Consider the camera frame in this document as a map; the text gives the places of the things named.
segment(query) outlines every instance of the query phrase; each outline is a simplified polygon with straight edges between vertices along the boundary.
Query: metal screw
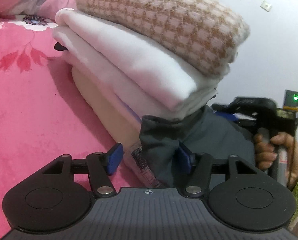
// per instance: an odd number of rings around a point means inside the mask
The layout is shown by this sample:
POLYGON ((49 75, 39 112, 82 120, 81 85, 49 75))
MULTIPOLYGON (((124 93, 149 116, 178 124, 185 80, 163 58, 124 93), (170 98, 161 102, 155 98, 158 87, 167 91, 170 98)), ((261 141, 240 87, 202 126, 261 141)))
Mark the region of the metal screw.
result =
POLYGON ((102 186, 102 187, 98 188, 97 191, 100 194, 108 195, 108 194, 110 194, 110 193, 113 192, 113 188, 112 187, 108 187, 108 186, 102 186))
POLYGON ((198 186, 189 186, 186 188, 186 192, 190 194, 198 194, 201 192, 201 188, 198 186))

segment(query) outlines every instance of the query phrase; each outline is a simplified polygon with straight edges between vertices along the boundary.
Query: red leaf print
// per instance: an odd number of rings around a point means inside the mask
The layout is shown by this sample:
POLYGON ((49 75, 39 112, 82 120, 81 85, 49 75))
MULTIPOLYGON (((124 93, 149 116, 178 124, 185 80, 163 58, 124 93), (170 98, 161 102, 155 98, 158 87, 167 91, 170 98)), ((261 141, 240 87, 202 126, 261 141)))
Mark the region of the red leaf print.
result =
POLYGON ((23 51, 17 59, 17 66, 20 68, 20 71, 29 71, 30 70, 30 57, 23 51))
POLYGON ((47 58, 47 56, 43 52, 41 52, 40 50, 34 49, 33 47, 31 48, 30 56, 31 56, 32 60, 34 61, 34 63, 41 65, 41 66, 42 66, 42 64, 40 61, 40 57, 47 58))
POLYGON ((12 52, 3 56, 0 60, 0 69, 7 70, 11 64, 15 61, 18 52, 12 52))

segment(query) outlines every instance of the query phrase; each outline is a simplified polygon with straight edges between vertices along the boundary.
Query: dark gray fabric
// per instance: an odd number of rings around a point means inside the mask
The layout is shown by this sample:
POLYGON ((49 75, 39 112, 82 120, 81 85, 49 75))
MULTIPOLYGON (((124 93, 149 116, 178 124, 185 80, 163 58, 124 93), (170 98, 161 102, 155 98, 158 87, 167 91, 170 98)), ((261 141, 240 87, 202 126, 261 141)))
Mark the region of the dark gray fabric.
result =
POLYGON ((143 116, 140 141, 149 168, 167 187, 182 187, 188 179, 174 160, 179 141, 193 153, 208 153, 217 159, 236 154, 255 164, 251 133, 214 115, 208 106, 179 122, 143 116))

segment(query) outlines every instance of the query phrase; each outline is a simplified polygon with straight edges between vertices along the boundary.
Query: round black disc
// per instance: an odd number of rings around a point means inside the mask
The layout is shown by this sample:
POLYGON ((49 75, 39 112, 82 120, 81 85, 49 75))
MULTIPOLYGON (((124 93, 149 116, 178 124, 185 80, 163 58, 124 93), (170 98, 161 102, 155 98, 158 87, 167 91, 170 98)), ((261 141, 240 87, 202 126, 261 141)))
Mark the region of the round black disc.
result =
POLYGON ((246 231, 268 231, 286 225, 296 203, 292 193, 268 177, 239 175, 214 187, 209 206, 220 220, 246 231))
POLYGON ((88 191, 73 181, 23 181, 7 192, 3 211, 14 228, 50 232, 68 227, 89 210, 88 191))

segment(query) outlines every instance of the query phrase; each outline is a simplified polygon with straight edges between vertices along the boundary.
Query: finger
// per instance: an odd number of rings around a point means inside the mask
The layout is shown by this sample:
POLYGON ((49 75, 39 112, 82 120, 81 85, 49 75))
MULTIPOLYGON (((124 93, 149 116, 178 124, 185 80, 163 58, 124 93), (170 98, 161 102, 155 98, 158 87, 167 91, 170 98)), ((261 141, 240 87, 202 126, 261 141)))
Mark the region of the finger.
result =
POLYGON ((267 170, 268 168, 270 168, 272 166, 273 162, 260 162, 258 163, 257 167, 264 171, 267 170))
POLYGON ((277 154, 273 152, 263 152, 255 155, 255 161, 260 162, 273 162, 276 159, 277 154))
POLYGON ((254 146, 256 153, 262 153, 262 152, 273 152, 274 146, 269 143, 260 142, 254 146))
POLYGON ((254 140, 254 143, 260 143, 263 140, 263 135, 258 133, 254 136, 253 140, 254 140))
POLYGON ((271 138, 271 143, 276 145, 284 145, 287 149, 293 148, 294 137, 286 132, 281 132, 271 138))

